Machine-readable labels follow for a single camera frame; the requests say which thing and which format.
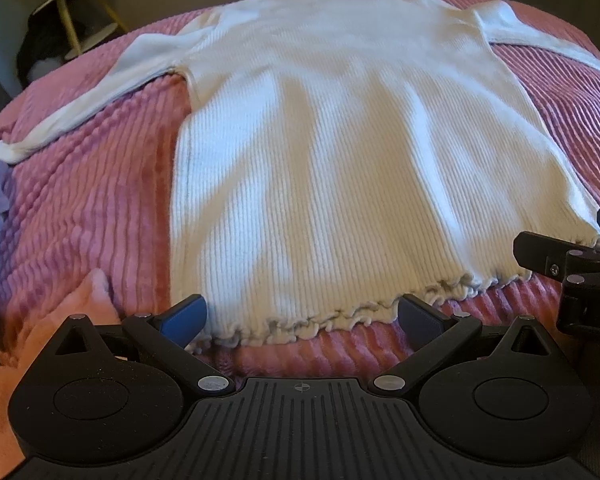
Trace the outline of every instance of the pink blanket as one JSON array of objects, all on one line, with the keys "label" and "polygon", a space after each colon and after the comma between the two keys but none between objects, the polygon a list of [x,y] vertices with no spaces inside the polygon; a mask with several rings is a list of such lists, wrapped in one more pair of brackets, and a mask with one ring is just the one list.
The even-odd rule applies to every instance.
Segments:
[{"label": "pink blanket", "polygon": [[[465,7],[481,0],[446,1]],[[512,6],[524,22],[600,55],[571,25],[522,4]],[[195,15],[154,23],[35,82],[0,114],[0,139],[20,140],[43,118],[92,88],[138,34],[173,34]],[[600,73],[536,48],[494,50],[520,78],[553,138],[600,202]],[[169,307],[173,150],[178,126],[189,112],[184,82],[164,76],[14,168],[6,186],[13,206],[0,242],[2,364],[18,365],[34,327],[92,269],[104,270],[120,314]],[[558,295],[558,285],[534,278],[490,290],[461,307],[491,324],[529,313],[551,327]],[[445,310],[455,307],[449,303]],[[409,351],[397,324],[373,324],[284,346],[212,348],[206,357],[238,380],[323,374],[368,379]]]}]

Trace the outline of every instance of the orange fabric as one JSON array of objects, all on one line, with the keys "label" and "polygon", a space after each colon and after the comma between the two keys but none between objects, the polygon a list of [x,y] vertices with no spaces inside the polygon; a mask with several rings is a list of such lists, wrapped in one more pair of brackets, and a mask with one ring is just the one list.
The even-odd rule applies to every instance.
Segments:
[{"label": "orange fabric", "polygon": [[0,366],[0,479],[24,459],[8,421],[7,406],[11,394],[56,329],[67,316],[79,312],[87,314],[93,324],[120,324],[109,297],[109,283],[102,270],[92,270],[57,308],[36,323],[18,348],[20,358],[17,367]]}]

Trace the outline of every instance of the black mechanical device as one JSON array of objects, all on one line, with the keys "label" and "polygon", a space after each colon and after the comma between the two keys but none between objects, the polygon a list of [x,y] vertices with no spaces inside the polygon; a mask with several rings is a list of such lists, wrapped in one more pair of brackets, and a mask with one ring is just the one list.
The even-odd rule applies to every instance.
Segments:
[{"label": "black mechanical device", "polygon": [[[522,233],[514,253],[564,280],[561,330],[600,336],[599,252]],[[201,296],[119,326],[69,316],[11,397],[26,459],[6,478],[597,478],[574,458],[592,399],[537,320],[484,326],[410,295],[398,320],[416,351],[369,384],[249,378],[237,390],[184,350],[205,325]]]}]

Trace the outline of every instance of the bed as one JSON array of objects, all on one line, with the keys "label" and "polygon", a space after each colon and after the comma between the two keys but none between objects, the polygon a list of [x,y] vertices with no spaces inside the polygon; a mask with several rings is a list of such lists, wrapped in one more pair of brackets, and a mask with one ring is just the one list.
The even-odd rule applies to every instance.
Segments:
[{"label": "bed", "polygon": [[[467,7],[484,0],[445,0]],[[518,17],[600,57],[584,33],[540,10],[512,3]],[[37,80],[0,113],[0,140],[15,142],[50,113],[92,88],[139,34],[175,34],[201,11],[175,16],[104,44]],[[517,75],[552,137],[600,203],[600,73],[524,46],[494,51]],[[5,184],[11,209],[0,238],[0,364],[92,269],[108,277],[120,316],[169,305],[167,240],[173,153],[190,113],[186,87],[167,75],[109,105],[72,134],[17,165]],[[559,285],[544,278],[449,301],[486,324],[536,316],[556,332]],[[211,346],[201,358],[237,380],[249,376],[355,376],[366,381],[410,354],[396,322],[320,332],[285,345]]]}]

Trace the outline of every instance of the black ridged plate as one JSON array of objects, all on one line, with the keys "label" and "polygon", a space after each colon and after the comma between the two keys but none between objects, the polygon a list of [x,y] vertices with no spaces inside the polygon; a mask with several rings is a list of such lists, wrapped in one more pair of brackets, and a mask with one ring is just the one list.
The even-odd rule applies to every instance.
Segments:
[{"label": "black ridged plate", "polygon": [[30,458],[11,480],[594,480],[571,458],[505,468],[433,439],[410,405],[366,393],[355,379],[249,379],[201,400],[162,447],[93,468]]}]

